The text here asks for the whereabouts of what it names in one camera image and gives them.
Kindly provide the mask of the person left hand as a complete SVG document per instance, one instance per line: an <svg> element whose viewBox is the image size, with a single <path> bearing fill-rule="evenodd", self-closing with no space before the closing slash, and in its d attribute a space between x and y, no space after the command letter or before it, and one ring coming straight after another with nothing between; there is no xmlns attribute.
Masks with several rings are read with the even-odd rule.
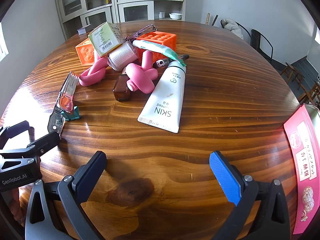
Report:
<svg viewBox="0 0 320 240"><path fill-rule="evenodd" d="M12 192L12 200L10 202L9 208L14 219L17 222L21 223L24 218L24 214L20 206L19 190L18 188L16 188L16 189L13 189L11 192Z"/></svg>

